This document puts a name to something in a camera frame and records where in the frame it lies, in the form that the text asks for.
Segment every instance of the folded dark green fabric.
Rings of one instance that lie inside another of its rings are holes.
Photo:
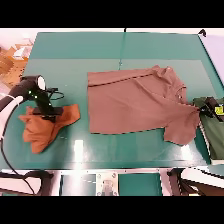
[[[205,105],[206,97],[195,98],[195,106]],[[217,103],[224,104],[224,98],[216,99]],[[217,118],[210,118],[200,114],[200,120],[204,127],[206,137],[209,141],[209,151],[212,160],[224,160],[224,122],[219,122]]]

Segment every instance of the brown t-shirt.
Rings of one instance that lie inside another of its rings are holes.
[[[122,134],[165,128],[164,140],[185,145],[196,135],[198,108],[171,67],[88,73],[90,132]]]

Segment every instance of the green table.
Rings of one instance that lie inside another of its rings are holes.
[[[81,119],[62,129],[56,140],[41,154],[31,153],[24,143],[24,124],[18,119],[25,113],[26,102],[15,110],[9,120],[4,149],[16,169],[109,169],[144,167],[182,167],[210,164],[202,134],[190,145],[193,156],[186,159],[180,147],[164,143],[163,129],[125,135],[96,135],[88,131],[87,72],[130,67],[127,60],[177,59],[200,60],[217,97],[223,86],[197,35],[158,33],[39,33],[25,75],[44,76],[48,87],[58,87],[65,98],[54,106],[78,103]],[[74,144],[84,141],[81,163],[75,162]],[[156,156],[156,147],[162,149]],[[7,165],[0,157],[0,168]]]

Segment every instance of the white wall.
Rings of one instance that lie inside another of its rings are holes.
[[[197,34],[202,28],[128,28],[127,32],[161,32]],[[209,35],[224,35],[224,28],[204,28]],[[24,43],[23,36],[34,42],[38,32],[101,31],[123,32],[124,28],[0,28],[0,46],[9,49],[14,44]]]

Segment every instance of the crumpled brown cloth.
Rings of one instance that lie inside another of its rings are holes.
[[[56,138],[59,130],[64,126],[76,122],[80,118],[78,104],[64,106],[61,116],[56,116],[56,122],[44,120],[39,115],[33,115],[34,108],[27,107],[26,115],[19,119],[25,122],[23,132],[24,142],[31,142],[32,153],[42,152]]]

